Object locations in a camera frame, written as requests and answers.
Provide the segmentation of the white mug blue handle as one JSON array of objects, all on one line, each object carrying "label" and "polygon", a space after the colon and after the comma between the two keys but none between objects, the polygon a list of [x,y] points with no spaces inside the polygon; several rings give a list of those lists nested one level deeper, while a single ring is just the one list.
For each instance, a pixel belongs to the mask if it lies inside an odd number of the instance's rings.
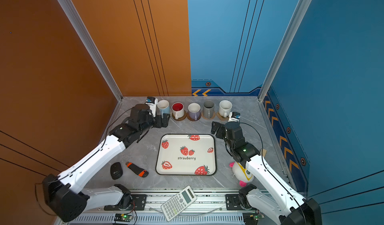
[{"label": "white mug blue handle", "polygon": [[164,116],[164,114],[171,114],[170,103],[167,100],[158,101],[157,108],[159,110],[159,114],[162,117]]}]

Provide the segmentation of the plain brown wooden coaster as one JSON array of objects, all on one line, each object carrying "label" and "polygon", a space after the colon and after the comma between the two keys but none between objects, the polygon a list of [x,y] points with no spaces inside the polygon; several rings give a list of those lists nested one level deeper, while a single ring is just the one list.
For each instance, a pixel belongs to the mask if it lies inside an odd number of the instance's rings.
[{"label": "plain brown wooden coaster", "polygon": [[183,121],[184,119],[187,118],[187,112],[184,111],[184,114],[183,114],[183,116],[181,116],[181,117],[177,117],[177,118],[176,118],[176,117],[174,116],[174,113],[172,113],[171,116],[172,116],[173,120],[175,120],[175,121]]}]

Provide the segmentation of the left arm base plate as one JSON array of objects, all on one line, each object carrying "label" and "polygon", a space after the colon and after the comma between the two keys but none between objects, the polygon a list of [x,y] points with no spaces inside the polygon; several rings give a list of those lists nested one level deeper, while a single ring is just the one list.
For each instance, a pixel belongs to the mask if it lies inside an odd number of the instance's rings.
[{"label": "left arm base plate", "polygon": [[133,194],[123,195],[122,199],[117,205],[104,206],[105,211],[143,211],[145,209],[147,195]]}]

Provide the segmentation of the white mug purple handle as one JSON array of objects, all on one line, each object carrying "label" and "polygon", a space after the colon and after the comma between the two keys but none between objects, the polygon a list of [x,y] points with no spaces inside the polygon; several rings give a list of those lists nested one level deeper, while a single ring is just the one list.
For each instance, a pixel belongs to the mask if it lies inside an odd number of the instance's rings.
[{"label": "white mug purple handle", "polygon": [[188,106],[188,111],[191,111],[191,112],[200,111],[201,112],[201,106],[198,103],[191,103]]}]

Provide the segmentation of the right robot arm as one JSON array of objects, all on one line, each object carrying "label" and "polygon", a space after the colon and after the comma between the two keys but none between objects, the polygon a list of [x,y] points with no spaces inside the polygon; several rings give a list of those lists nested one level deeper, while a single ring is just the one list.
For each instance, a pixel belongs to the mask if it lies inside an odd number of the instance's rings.
[{"label": "right robot arm", "polygon": [[240,123],[212,122],[211,133],[224,140],[233,159],[269,192],[269,196],[265,196],[255,186],[246,186],[239,191],[244,206],[259,210],[277,225],[323,223],[320,205],[314,199],[304,198],[272,169],[261,151],[246,141]]}]

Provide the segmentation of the white speckled mug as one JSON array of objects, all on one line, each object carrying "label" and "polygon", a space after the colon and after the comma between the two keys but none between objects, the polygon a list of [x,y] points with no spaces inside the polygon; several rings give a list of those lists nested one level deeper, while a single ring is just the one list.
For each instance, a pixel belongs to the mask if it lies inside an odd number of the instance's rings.
[{"label": "white speckled mug", "polygon": [[227,118],[232,111],[233,104],[228,100],[222,100],[219,103],[219,114],[223,118]]}]

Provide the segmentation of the paw shaped wooden coaster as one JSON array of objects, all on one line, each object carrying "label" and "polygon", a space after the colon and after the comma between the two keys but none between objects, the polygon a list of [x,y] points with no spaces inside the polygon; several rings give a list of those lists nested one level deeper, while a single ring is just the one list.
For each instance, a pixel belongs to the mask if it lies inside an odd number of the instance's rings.
[{"label": "paw shaped wooden coaster", "polygon": [[228,120],[229,120],[228,117],[223,117],[223,116],[221,116],[219,112],[216,112],[216,114],[217,114],[217,117],[218,117],[221,121],[228,121]]}]

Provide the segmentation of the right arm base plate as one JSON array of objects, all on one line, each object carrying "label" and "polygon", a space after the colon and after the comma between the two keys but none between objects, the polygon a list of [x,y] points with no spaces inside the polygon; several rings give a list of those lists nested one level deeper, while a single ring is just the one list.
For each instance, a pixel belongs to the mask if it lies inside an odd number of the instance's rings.
[{"label": "right arm base plate", "polygon": [[228,211],[251,211],[255,210],[255,208],[251,207],[248,203],[248,200],[244,195],[240,194],[226,194],[226,208]]}]

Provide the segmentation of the red interior mug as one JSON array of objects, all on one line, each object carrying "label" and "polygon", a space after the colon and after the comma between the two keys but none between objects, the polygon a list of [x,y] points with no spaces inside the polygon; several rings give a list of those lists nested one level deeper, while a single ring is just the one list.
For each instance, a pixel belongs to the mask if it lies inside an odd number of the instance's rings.
[{"label": "red interior mug", "polygon": [[172,105],[172,113],[174,113],[174,116],[181,117],[184,114],[184,105],[180,102],[176,102]]}]

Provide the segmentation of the dark brown scratched coaster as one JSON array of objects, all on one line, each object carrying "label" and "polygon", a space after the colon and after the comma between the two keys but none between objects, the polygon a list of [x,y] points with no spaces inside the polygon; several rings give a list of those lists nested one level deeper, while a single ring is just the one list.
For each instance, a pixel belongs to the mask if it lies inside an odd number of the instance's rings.
[{"label": "dark brown scratched coaster", "polygon": [[190,121],[198,121],[200,118],[201,118],[202,114],[200,111],[198,112],[191,112],[191,111],[188,111],[187,113],[187,118],[190,120]]}]

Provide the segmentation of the woven rattan coaster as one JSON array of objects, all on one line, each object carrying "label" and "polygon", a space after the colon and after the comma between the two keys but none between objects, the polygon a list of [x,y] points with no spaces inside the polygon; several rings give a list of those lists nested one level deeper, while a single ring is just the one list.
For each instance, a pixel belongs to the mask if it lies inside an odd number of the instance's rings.
[{"label": "woven rattan coaster", "polygon": [[202,117],[206,120],[212,120],[213,118],[215,118],[216,116],[216,112],[215,110],[203,110],[202,111]]}]

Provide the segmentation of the grey metal mug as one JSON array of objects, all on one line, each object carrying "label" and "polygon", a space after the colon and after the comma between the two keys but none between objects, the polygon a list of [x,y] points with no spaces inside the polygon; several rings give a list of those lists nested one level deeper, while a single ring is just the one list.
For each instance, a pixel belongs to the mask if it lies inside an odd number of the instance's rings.
[{"label": "grey metal mug", "polygon": [[206,100],[203,103],[203,110],[215,110],[215,103],[211,100]]}]

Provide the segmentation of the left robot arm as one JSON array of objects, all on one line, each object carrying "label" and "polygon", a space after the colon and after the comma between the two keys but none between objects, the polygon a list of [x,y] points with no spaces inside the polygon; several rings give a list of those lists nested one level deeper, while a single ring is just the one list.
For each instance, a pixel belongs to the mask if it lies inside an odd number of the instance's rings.
[{"label": "left robot arm", "polygon": [[42,182],[45,204],[65,223],[85,211],[112,206],[130,209],[130,190],[121,184],[103,189],[85,189],[89,180],[112,158],[139,142],[152,128],[166,128],[171,114],[158,115],[156,108],[137,104],[130,116],[109,131],[104,140],[75,165],[58,176],[46,176]]}]

